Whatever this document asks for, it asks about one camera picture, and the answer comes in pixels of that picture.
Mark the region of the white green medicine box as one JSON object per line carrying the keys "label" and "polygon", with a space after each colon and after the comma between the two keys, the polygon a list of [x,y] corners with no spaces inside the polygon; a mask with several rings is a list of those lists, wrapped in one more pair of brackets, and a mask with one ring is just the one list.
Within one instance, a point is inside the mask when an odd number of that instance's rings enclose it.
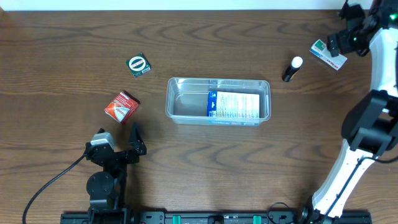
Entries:
{"label": "white green medicine box", "polygon": [[320,39],[314,42],[310,48],[310,52],[335,70],[339,70],[347,61],[347,58],[341,54],[338,54],[336,57],[332,57],[326,44]]}

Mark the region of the black tube with white cap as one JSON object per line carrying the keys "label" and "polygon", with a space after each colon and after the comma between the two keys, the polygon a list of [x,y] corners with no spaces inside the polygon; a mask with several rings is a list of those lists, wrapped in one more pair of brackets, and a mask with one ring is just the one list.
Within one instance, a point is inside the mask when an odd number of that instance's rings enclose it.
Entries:
{"label": "black tube with white cap", "polygon": [[300,67],[303,64],[303,58],[296,56],[292,59],[290,65],[286,68],[282,80],[284,82],[289,82],[293,78],[293,76],[299,71]]}

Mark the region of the blue fever patch packet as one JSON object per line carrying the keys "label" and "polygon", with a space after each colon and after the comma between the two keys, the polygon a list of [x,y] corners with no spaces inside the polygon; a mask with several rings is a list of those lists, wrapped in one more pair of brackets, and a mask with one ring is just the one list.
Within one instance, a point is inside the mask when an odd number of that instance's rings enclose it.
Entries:
{"label": "blue fever patch packet", "polygon": [[226,118],[237,122],[260,118],[260,96],[249,93],[210,91],[207,117]]}

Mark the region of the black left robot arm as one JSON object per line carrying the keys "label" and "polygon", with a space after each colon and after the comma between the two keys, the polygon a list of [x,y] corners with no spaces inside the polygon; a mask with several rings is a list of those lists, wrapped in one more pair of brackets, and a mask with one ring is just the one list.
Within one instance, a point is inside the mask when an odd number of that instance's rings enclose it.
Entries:
{"label": "black left robot arm", "polygon": [[92,140],[86,143],[84,157],[103,170],[94,173],[86,183],[90,207],[85,223],[139,222],[135,213],[124,204],[127,166],[139,162],[139,157],[147,154],[137,123],[132,125],[129,145],[130,150],[116,152],[116,141],[104,129],[100,129]]}

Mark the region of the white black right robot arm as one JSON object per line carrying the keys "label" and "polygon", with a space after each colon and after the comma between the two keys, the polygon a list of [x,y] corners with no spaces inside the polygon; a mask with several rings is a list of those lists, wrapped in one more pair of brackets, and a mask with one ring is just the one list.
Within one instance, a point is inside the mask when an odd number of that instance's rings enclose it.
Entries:
{"label": "white black right robot arm", "polygon": [[371,223],[369,212],[343,208],[366,170],[397,144],[397,1],[373,1],[369,12],[344,3],[339,16],[346,28],[329,35],[326,48],[332,57],[371,54],[371,87],[346,115],[339,156],[295,223]]}

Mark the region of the clear plastic container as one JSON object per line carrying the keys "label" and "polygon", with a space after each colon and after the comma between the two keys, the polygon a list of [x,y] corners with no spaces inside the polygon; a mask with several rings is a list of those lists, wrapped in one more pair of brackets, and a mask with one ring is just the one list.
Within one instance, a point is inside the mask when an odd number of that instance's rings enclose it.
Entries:
{"label": "clear plastic container", "polygon": [[165,114],[178,124],[258,126],[271,118],[265,80],[171,78]]}

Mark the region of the red Panadol box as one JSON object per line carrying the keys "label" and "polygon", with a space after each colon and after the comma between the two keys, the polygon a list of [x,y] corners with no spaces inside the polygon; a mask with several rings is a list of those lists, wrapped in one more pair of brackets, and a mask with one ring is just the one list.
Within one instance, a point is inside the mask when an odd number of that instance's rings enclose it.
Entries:
{"label": "red Panadol box", "polygon": [[137,98],[123,90],[104,109],[104,112],[118,123],[124,124],[140,104],[141,102]]}

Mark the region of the green round-logo small box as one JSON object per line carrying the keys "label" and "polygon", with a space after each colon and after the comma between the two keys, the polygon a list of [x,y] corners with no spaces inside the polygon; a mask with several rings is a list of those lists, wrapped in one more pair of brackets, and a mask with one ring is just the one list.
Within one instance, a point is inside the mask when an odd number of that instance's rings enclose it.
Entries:
{"label": "green round-logo small box", "polygon": [[139,53],[136,56],[127,60],[126,65],[131,71],[134,78],[138,78],[152,70],[148,59],[146,59],[143,53]]}

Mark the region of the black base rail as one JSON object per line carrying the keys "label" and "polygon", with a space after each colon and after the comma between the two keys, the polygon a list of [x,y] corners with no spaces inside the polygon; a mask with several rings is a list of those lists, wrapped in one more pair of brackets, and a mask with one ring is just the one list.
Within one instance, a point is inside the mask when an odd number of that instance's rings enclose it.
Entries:
{"label": "black base rail", "polygon": [[169,213],[169,212],[111,212],[64,213],[61,224],[130,223],[130,224],[267,224],[297,223],[293,211],[274,210],[269,213]]}

